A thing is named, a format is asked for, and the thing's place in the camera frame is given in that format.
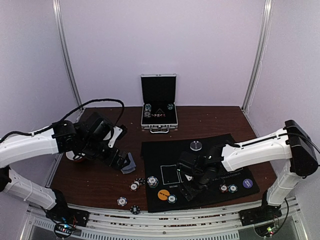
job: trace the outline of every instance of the metal frame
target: metal frame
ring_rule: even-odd
[[[56,171],[58,169],[59,163],[61,161],[63,157],[63,154],[57,154],[56,157],[54,158],[54,161],[52,163],[52,166],[50,168],[50,172],[48,174],[48,177],[46,178],[46,182],[45,182],[45,187],[46,188],[50,188],[50,185],[52,183],[52,180],[54,179],[54,176],[56,174]]]
[[[270,29],[272,5],[273,0],[265,0],[258,47],[256,50],[250,82],[242,105],[242,110],[244,112],[247,112],[249,109],[251,100],[255,93],[255,86],[258,82],[261,60],[264,53],[264,49],[266,47],[267,37]]]
[[[62,47],[65,69],[66,69],[66,72],[67,72],[67,75],[69,78],[71,90],[72,90],[73,96],[75,98],[76,104],[78,106],[80,106],[82,104],[82,102],[81,102],[80,94],[79,94],[79,91],[77,88],[77,84],[76,84],[74,72],[72,70],[70,56],[69,56],[69,52],[68,52],[68,48],[67,48],[65,30],[64,30],[61,9],[60,9],[60,0],[52,0],[52,3],[53,3],[54,17],[55,17],[56,25],[58,28],[60,43],[61,43],[61,47]]]
[[[289,216],[300,240],[308,240],[300,207],[295,197],[288,198]],[[86,227],[77,227],[74,236],[85,240],[181,240],[181,239],[223,239],[219,236],[236,234],[241,229],[253,228],[253,225],[242,226],[238,212],[261,205],[261,201],[247,202],[224,207],[177,210],[159,213],[142,211],[133,215],[128,210],[102,209],[69,205],[70,207],[89,211]],[[283,220],[287,213],[287,205],[281,206]],[[30,206],[20,240],[28,240],[31,229],[37,226],[52,231],[54,224],[45,217],[44,212],[36,206]]]
[[[250,118],[249,118],[248,114],[247,114],[243,109],[242,109],[242,113],[243,113],[243,115],[245,116],[247,122],[249,123],[251,129],[253,130],[255,136],[256,136],[257,138],[261,137],[260,134],[258,133],[258,131],[256,130],[256,128],[254,127],[254,125],[252,124],[252,122],[250,121]]]

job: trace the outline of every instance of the poker chip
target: poker chip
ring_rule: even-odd
[[[118,203],[119,206],[124,207],[125,205],[127,205],[128,200],[124,196],[121,196],[118,198],[116,202]]]
[[[176,203],[176,201],[177,201],[176,195],[171,194],[170,196],[168,196],[168,202],[170,204],[174,204],[174,203]]]
[[[133,205],[131,208],[130,208],[130,212],[134,215],[137,215],[140,213],[140,207],[139,206],[136,206],[136,205]]]
[[[219,190],[222,193],[226,193],[226,192],[228,192],[228,187],[227,187],[227,185],[222,184],[222,185],[220,185]]]
[[[156,188],[159,184],[159,180],[155,176],[148,177],[146,182],[148,183],[149,187],[153,189]]]
[[[167,106],[168,110],[174,109],[174,105],[172,103],[169,103]]]
[[[170,192],[168,190],[162,189],[158,192],[158,198],[162,201],[168,200],[169,196],[170,196]]]
[[[142,177],[138,178],[137,180],[141,183],[142,186],[146,184],[146,180]]]
[[[238,191],[238,187],[234,184],[229,185],[228,191],[232,194],[234,194],[236,191]]]
[[[130,191],[135,192],[138,190],[139,186],[136,183],[131,183],[130,187]]]
[[[150,104],[146,104],[144,106],[144,113],[143,113],[143,116],[145,118],[151,118],[151,105]]]
[[[136,184],[138,187],[141,186],[141,183],[137,179],[133,182],[133,184]]]

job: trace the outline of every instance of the wire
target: wire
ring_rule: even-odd
[[[125,111],[125,104],[119,100],[119,99],[113,99],[113,98],[100,98],[100,99],[92,99],[90,101],[87,101],[83,104],[81,104],[80,106],[74,108],[73,110],[71,110],[70,112],[68,112],[63,118],[61,118],[59,121],[52,123],[50,126],[47,126],[41,130],[35,131],[33,133],[29,133],[29,132],[22,132],[22,131],[11,131],[8,132],[6,135],[4,135],[1,139],[0,139],[0,144],[4,142],[4,140],[6,140],[7,137],[13,135],[13,134],[17,134],[17,135],[22,135],[22,136],[34,136],[37,134],[42,134],[45,131],[48,131],[50,129],[55,128],[56,126],[60,125],[64,120],[66,120],[67,117],[69,117],[71,114],[73,114],[74,112],[78,111],[79,109],[82,109],[84,106],[91,104],[91,103],[97,103],[97,102],[116,102],[121,104],[121,112],[115,122],[114,125],[117,125],[118,121],[120,120],[120,118],[122,117],[122,115],[124,114]]]
[[[274,222],[274,224],[276,224],[275,219],[277,219],[277,221],[278,221],[278,226],[279,226],[279,225],[280,225],[280,220],[279,220],[279,218],[274,214],[274,215],[273,215],[273,222]]]
[[[298,136],[298,137],[308,141],[314,147],[314,149],[320,154],[320,149],[317,147],[317,145],[315,145],[311,141],[311,139],[307,138],[306,136],[304,136],[302,134],[299,134],[299,133],[295,133],[295,132],[287,132],[287,133],[279,134],[279,137],[286,136],[286,135]],[[244,144],[244,145],[242,145],[242,147],[246,147],[246,146],[249,146],[249,145],[257,144],[257,143],[264,142],[264,141],[267,141],[267,140],[270,140],[270,139],[275,139],[276,137],[277,137],[276,135],[275,136],[271,136],[271,137],[267,137],[267,138],[264,138],[264,139],[261,139],[261,140],[255,141],[255,142],[250,142],[250,143]],[[226,143],[228,145],[230,145],[231,147],[241,148],[241,146],[239,144],[236,144],[236,143],[233,143],[233,142],[230,142],[230,141],[227,141]]]
[[[288,215],[289,215],[289,203],[288,203],[286,198],[284,200],[285,200],[285,203],[286,203],[287,212],[286,212],[285,218],[284,218],[281,226],[277,229],[277,231],[273,235],[277,234],[280,231],[280,229],[284,226],[284,224],[285,224],[285,222],[286,222],[286,220],[288,218]]]

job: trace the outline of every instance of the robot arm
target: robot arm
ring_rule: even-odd
[[[114,144],[126,132],[125,126],[113,126],[107,118],[94,112],[85,122],[72,123],[65,120],[40,134],[10,137],[0,143],[0,192],[16,195],[24,201],[41,206],[57,222],[72,216],[83,222],[84,217],[87,219],[87,213],[68,208],[62,192],[31,182],[9,165],[36,156],[69,153],[71,160],[82,157],[99,159],[120,170],[129,165],[130,160],[127,153],[115,148]]]
[[[310,137],[293,120],[264,137],[213,146],[206,156],[181,154],[177,169],[193,180],[183,183],[180,190],[190,201],[205,191],[220,172],[273,160],[284,160],[285,165],[275,183],[263,194],[262,206],[240,212],[243,225],[272,220],[274,215],[281,216],[280,206],[289,192],[319,166]]]

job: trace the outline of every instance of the wooden table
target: wooden table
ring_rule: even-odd
[[[120,108],[87,108],[81,120],[85,120],[94,112],[100,112],[115,122]],[[236,142],[243,142],[256,137],[246,117],[237,106],[180,106],[177,108],[178,130],[168,134],[151,134],[141,129],[141,107],[126,107],[118,125],[124,124],[128,133],[116,142],[116,147],[132,153],[136,163],[136,171],[123,175],[106,166],[101,161],[86,160],[74,163],[65,156],[57,168],[51,187],[64,193],[70,204],[129,210],[138,205],[142,211],[148,210],[145,186],[136,192],[129,190],[129,184],[136,178],[145,177],[144,163],[140,157],[141,142],[168,141],[206,138],[231,133]],[[260,187],[260,193],[238,198],[206,207],[218,207],[241,204],[260,200],[262,194],[276,180],[276,175],[269,162],[250,166],[250,170]],[[126,197],[125,207],[117,205],[119,197]]]

